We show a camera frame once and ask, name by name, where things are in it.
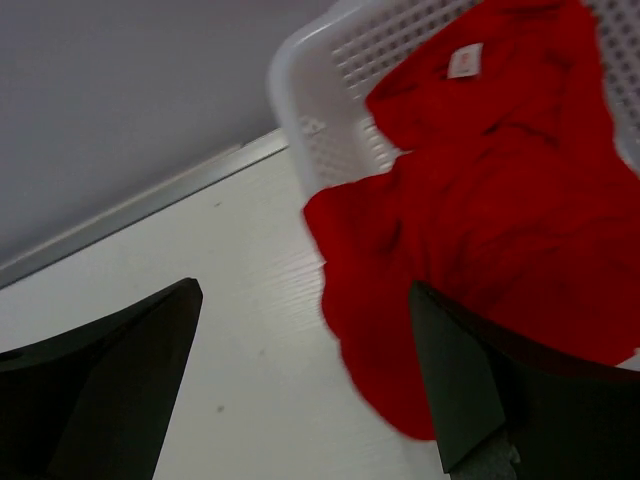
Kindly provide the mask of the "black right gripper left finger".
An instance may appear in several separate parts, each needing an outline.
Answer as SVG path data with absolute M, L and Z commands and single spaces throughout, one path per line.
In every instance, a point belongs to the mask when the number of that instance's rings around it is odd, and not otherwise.
M 2 478 L 152 478 L 202 302 L 185 278 L 2 353 Z

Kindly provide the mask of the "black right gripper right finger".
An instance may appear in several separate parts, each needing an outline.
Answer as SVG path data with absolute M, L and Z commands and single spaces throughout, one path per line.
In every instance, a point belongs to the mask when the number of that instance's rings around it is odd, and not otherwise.
M 453 479 L 635 479 L 639 375 L 509 331 L 417 282 L 413 338 Z

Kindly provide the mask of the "red t-shirt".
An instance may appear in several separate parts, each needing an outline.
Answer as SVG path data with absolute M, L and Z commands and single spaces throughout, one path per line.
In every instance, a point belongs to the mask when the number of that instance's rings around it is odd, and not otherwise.
M 393 428 L 434 436 L 408 297 L 423 281 L 582 359 L 639 345 L 639 180 L 619 158 L 596 21 L 579 1 L 484 1 L 368 95 L 392 169 L 318 192 L 322 311 Z

